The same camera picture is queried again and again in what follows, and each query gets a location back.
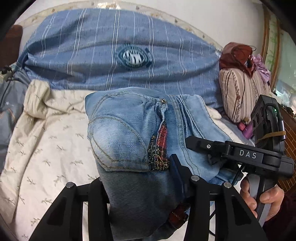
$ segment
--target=purple cloth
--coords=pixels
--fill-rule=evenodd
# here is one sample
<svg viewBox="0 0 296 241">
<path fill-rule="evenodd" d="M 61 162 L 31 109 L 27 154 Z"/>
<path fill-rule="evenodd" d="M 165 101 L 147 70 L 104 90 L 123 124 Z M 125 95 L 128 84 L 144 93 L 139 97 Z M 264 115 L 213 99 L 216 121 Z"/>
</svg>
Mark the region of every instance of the purple cloth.
<svg viewBox="0 0 296 241">
<path fill-rule="evenodd" d="M 253 60 L 256 65 L 256 69 L 259 71 L 261 78 L 264 83 L 268 83 L 270 85 L 270 71 L 265 67 L 262 57 L 260 54 L 257 54 L 257 56 L 253 55 Z"/>
</svg>

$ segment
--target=metal screw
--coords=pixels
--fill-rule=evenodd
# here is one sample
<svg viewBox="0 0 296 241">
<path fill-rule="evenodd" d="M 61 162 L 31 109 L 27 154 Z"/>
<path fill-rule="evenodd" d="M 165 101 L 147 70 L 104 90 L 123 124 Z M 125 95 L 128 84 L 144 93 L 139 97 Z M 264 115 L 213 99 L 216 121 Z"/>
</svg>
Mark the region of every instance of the metal screw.
<svg viewBox="0 0 296 241">
<path fill-rule="evenodd" d="M 66 183 L 66 188 L 71 188 L 73 186 L 74 186 L 74 183 L 72 183 L 72 182 Z"/>
<path fill-rule="evenodd" d="M 225 183 L 224 183 L 224 187 L 226 187 L 226 188 L 231 188 L 231 186 L 232 186 L 232 185 L 231 185 L 231 183 L 229 183 L 229 182 L 225 182 Z"/>
<path fill-rule="evenodd" d="M 191 176 L 191 180 L 192 180 L 192 181 L 197 182 L 197 181 L 199 181 L 199 179 L 200 179 L 200 177 L 197 176 L 197 175 L 192 175 L 192 176 Z"/>
</svg>

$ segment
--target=dark red sleeve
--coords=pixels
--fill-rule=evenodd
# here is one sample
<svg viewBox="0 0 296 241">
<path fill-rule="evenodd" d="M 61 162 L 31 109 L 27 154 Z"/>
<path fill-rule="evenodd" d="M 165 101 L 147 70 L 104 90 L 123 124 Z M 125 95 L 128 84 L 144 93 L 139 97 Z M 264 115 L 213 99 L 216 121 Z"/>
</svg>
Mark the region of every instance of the dark red sleeve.
<svg viewBox="0 0 296 241">
<path fill-rule="evenodd" d="M 280 211 L 264 223 L 263 229 L 269 241 L 296 240 L 296 194 L 285 195 Z"/>
</svg>

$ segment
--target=circular logo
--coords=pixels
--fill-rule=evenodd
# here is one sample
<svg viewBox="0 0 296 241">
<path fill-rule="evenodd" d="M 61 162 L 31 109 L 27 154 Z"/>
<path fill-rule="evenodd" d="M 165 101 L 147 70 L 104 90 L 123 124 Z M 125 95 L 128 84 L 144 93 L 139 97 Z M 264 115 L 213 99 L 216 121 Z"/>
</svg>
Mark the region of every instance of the circular logo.
<svg viewBox="0 0 296 241">
<path fill-rule="evenodd" d="M 118 51 L 119 64 L 128 68 L 148 67 L 152 63 L 152 57 L 146 48 L 145 50 L 135 45 L 127 44 Z"/>
</svg>

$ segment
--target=wall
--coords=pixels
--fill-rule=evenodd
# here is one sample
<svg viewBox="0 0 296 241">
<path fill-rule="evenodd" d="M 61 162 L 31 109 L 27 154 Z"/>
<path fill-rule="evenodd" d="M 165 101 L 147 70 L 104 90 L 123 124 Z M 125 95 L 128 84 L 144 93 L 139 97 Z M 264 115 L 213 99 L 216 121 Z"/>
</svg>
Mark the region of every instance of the wall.
<svg viewBox="0 0 296 241">
<path fill-rule="evenodd" d="M 16 23 L 47 8 L 73 1 L 36 0 Z M 180 18 L 203 31 L 221 46 L 225 46 L 229 42 L 239 42 L 256 46 L 256 53 L 261 52 L 263 9 L 261 4 L 253 3 L 252 0 L 127 1 L 155 8 Z"/>
</svg>

